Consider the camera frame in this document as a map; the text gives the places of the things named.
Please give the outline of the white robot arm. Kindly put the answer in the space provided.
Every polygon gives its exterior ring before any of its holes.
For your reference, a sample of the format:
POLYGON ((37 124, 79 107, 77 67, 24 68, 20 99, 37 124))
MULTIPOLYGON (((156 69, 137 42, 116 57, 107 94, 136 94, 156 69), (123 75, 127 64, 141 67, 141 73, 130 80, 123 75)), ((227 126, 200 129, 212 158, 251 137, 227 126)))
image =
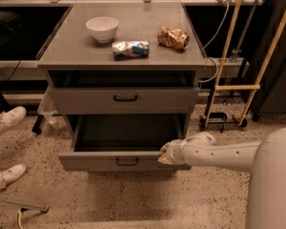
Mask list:
POLYGON ((218 146, 201 132, 161 148, 165 165, 215 167, 250 175, 246 229, 286 229, 286 128, 258 142, 218 146))

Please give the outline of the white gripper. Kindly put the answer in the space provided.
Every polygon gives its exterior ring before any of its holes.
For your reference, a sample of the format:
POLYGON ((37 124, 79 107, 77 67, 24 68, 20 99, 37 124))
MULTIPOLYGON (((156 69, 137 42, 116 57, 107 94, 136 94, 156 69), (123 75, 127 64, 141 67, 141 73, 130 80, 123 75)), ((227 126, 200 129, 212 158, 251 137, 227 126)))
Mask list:
POLYGON ((161 156, 158 161, 165 165, 181 165, 184 164, 182 157, 182 149, 186 144, 186 140, 176 139, 166 143, 161 147, 161 156))

